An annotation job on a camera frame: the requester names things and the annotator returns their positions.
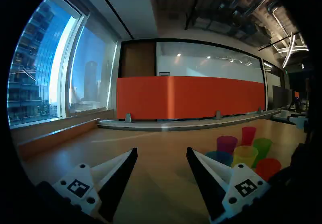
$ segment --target window sill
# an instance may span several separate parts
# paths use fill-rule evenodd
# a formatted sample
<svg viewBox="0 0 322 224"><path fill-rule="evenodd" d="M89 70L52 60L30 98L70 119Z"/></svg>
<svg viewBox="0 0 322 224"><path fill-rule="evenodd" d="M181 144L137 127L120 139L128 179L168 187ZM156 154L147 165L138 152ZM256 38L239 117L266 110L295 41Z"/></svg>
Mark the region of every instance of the window sill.
<svg viewBox="0 0 322 224"><path fill-rule="evenodd" d="M98 108L98 109L79 112L79 113L76 113L73 116L66 117L66 118L57 117L57 118L51 118L51 119L46 119L46 120L41 120L41 121L27 122L27 123L22 123L22 124L9 126L9 128L10 128L10 130L18 129L18 128L25 128L25 127L38 125L38 124L43 124L43 123L47 123L47 122L53 122L53 121L57 121L57 120L68 120L68 119L71 119L71 118L84 117L84 116L87 116L87 115L90 115L90 114L93 114L93 113L104 112L104 111L109 111L109 110L112 110L112 109L106 109L106 107Z"/></svg>

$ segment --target glass window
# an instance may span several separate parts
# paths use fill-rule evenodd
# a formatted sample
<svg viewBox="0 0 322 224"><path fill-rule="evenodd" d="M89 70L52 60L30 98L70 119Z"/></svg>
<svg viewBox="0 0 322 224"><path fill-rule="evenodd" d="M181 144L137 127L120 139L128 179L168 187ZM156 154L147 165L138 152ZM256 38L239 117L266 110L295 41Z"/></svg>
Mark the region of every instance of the glass window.
<svg viewBox="0 0 322 224"><path fill-rule="evenodd" d="M10 125L61 116L57 85L62 52L80 16L64 0L44 0L30 18L9 73Z"/></svg>
<svg viewBox="0 0 322 224"><path fill-rule="evenodd" d="M234 50L184 42L157 43L157 75L199 76L264 83L260 60Z"/></svg>
<svg viewBox="0 0 322 224"><path fill-rule="evenodd" d="M116 43L106 27L90 15L82 28L72 62L69 88L70 113L106 108L109 73Z"/></svg>

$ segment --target purple cup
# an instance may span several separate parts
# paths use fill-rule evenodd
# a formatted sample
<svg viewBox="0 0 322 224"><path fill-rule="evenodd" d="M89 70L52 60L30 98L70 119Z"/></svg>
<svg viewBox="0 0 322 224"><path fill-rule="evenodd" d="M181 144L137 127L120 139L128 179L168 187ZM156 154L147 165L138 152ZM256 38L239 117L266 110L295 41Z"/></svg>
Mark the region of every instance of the purple cup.
<svg viewBox="0 0 322 224"><path fill-rule="evenodd" d="M232 155L237 142L237 138L233 136L221 136L217 138L217 151L230 153Z"/></svg>

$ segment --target yellow cup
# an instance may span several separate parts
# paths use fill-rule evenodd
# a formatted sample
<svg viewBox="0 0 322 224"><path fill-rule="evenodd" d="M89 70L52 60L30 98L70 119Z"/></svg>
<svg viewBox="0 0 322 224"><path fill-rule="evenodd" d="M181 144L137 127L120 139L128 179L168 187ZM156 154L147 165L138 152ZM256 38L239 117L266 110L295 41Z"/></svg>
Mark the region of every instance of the yellow cup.
<svg viewBox="0 0 322 224"><path fill-rule="evenodd" d="M256 156L258 155L258 150L253 146L239 146L234 150L234 159L231 167L234 167L236 164L244 163L248 167L252 167Z"/></svg>

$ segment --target wooden table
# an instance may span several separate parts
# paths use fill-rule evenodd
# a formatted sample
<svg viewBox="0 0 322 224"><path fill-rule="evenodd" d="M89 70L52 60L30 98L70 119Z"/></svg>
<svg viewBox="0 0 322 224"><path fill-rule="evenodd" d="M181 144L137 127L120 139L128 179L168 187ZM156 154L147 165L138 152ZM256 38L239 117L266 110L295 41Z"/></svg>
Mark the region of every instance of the wooden table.
<svg viewBox="0 0 322 224"><path fill-rule="evenodd" d="M186 159L187 147L201 153L216 150L222 135L242 138L242 127L257 128L255 138L273 141L268 157L282 167L306 134L294 125L254 120L242 124L180 132L136 132L94 129L24 163L34 184L51 184L77 164L98 165L133 147L138 159L114 216L115 223L209 223L208 212Z"/></svg>

